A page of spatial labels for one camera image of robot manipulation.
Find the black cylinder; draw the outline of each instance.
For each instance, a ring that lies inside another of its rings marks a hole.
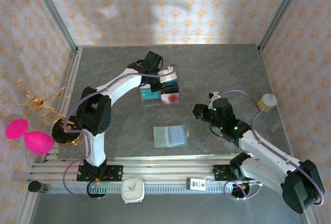
[[[216,119],[223,122],[233,122],[236,120],[233,114],[232,106],[226,98],[218,98],[213,101],[214,115]]]
[[[48,193],[49,191],[51,191],[52,186],[48,185],[48,184],[43,184],[39,181],[32,181],[31,183],[29,183],[28,186],[28,190],[30,192],[38,192],[38,193]]]

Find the gray table surface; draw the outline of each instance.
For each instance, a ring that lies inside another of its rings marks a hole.
[[[146,47],[83,48],[69,109],[80,99],[87,86],[98,87],[121,74],[128,64],[144,59],[148,51],[164,58],[164,68],[177,64],[179,69],[179,103],[142,106],[140,90],[135,88],[112,107],[111,125],[105,133],[108,157],[171,156],[197,154],[235,154],[237,148],[213,135],[208,124],[196,120],[192,107],[208,104],[208,93],[242,89],[256,101],[271,87],[262,60],[254,44],[191,44]],[[227,95],[237,118],[250,122],[257,112],[253,103],[240,93]],[[188,145],[154,148],[153,127],[186,125]],[[289,152],[277,108],[263,113],[255,123],[266,140]],[[80,158],[85,143],[62,146],[58,158]]]
[[[121,194],[84,201],[69,194],[38,195],[30,224],[302,224],[281,195],[262,187],[253,198],[234,201],[224,194],[146,195],[141,203],[125,204]]]

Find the metal frame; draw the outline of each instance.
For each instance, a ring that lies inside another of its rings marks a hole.
[[[89,187],[91,194],[120,194],[122,193],[122,182],[117,184],[96,184],[94,187]],[[76,194],[86,193],[87,185],[73,185],[69,186],[69,190]],[[187,189],[187,184],[145,184],[146,195],[165,195],[165,194],[222,194],[224,184],[207,184],[206,191],[197,191]],[[227,184],[225,187],[226,192],[232,192],[233,186]],[[63,184],[52,184],[49,194],[67,194],[67,190]]]
[[[65,85],[63,87],[69,87],[69,88],[73,89],[73,86],[74,86],[74,83],[76,80],[76,76],[77,76],[77,72],[78,72],[79,63],[80,63],[81,56],[82,56],[82,50],[83,50],[82,47],[77,48],[77,52],[74,54],[74,57],[68,68]],[[57,107],[58,112],[60,114],[66,115],[68,112],[69,104],[70,104],[70,97],[61,100]]]
[[[66,193],[60,185],[65,169],[74,159],[58,160],[58,147],[50,151],[50,155],[44,163],[34,163],[28,177],[28,181],[39,180],[51,184],[52,193]],[[225,182],[215,181],[212,172],[213,165],[229,164],[236,154],[233,155],[188,155],[188,156],[160,156],[160,157],[126,157],[108,160],[107,164],[124,165],[123,180],[129,178],[141,178],[144,180],[146,193],[223,193]],[[66,183],[70,190],[75,193],[85,193],[87,182],[77,182],[76,175],[78,164],[73,165],[67,175]],[[185,189],[186,178],[204,178],[208,187],[206,192],[192,192]],[[257,181],[237,181],[239,183],[259,184]],[[107,193],[119,193],[118,182],[101,182],[101,191]],[[26,191],[22,199],[15,223],[29,223],[38,193]]]
[[[291,3],[293,0],[283,0],[283,2],[280,4],[277,13],[273,20],[271,21],[271,24],[265,33],[264,37],[262,38],[261,43],[258,45],[258,50],[260,53],[264,51],[266,46],[268,45],[269,41],[271,40],[273,34],[276,32],[281,20],[285,16],[287,10],[289,9]]]
[[[323,218],[323,215],[319,207],[310,207],[309,209],[306,210],[304,215],[305,215],[304,221],[306,224],[319,224],[319,223],[322,224],[329,222],[329,220]]]
[[[42,1],[44,2],[49,14],[53,18],[59,31],[62,33],[69,48],[71,49],[72,52],[76,53],[77,46],[76,46],[74,40],[72,39],[69,31],[67,30],[67,27],[66,27],[64,21],[62,20],[60,14],[58,13],[53,1],[52,0],[42,0]]]

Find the gold wire tree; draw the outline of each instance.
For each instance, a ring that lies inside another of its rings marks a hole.
[[[8,105],[8,110],[0,112],[1,115],[9,113],[12,108],[17,106],[27,106],[28,112],[24,115],[24,119],[27,118],[32,112],[43,115],[43,120],[46,124],[55,124],[59,119],[65,119],[66,117],[58,113],[54,108],[47,104],[47,101],[53,97],[58,97],[60,99],[69,98],[72,95],[72,89],[69,87],[62,87],[59,91],[51,96],[45,95],[45,87],[54,82],[57,79],[57,74],[54,72],[48,72],[43,76],[44,85],[42,87],[41,93],[33,94],[28,89],[29,79],[22,78],[16,82],[16,87],[20,90],[23,90],[27,93],[27,102],[26,103],[12,103],[12,102],[3,102],[0,103],[0,110],[5,108]]]

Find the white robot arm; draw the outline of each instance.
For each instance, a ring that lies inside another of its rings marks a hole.
[[[213,171],[216,180],[253,178],[280,193],[287,205],[301,214],[308,206],[322,199],[324,188],[313,162],[302,162],[263,139],[250,125],[236,119],[231,104],[226,98],[221,98],[218,92],[210,93],[209,98],[209,105],[194,105],[192,111],[196,119],[219,128],[227,141],[252,154],[239,154],[228,167],[215,165]],[[304,173],[311,177],[317,187]]]
[[[151,91],[155,92],[164,86],[164,82],[176,79],[173,67],[160,71],[158,65],[161,61],[163,63],[161,56],[149,51],[144,60],[131,63],[123,73],[112,81],[97,88],[87,87],[84,89],[81,98],[91,93],[100,92],[79,105],[76,113],[78,126],[85,133],[86,158],[84,165],[89,171],[91,181],[95,178],[102,178],[105,172],[107,158],[104,153],[104,133],[111,122],[113,104],[128,91],[142,83],[150,84]]]

